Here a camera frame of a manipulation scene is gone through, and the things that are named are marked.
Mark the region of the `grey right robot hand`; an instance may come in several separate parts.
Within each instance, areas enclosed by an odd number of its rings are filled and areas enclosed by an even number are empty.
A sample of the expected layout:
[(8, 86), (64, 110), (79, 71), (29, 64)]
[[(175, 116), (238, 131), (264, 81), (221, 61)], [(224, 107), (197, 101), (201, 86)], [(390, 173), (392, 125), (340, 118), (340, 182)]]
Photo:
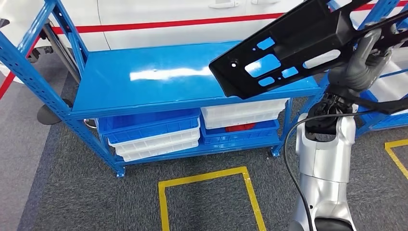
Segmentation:
[(333, 68), (328, 74), (329, 89), (351, 89), (357, 93), (369, 89), (388, 64), (392, 51), (373, 51), (382, 35), (381, 29), (368, 32), (358, 41), (348, 63)]

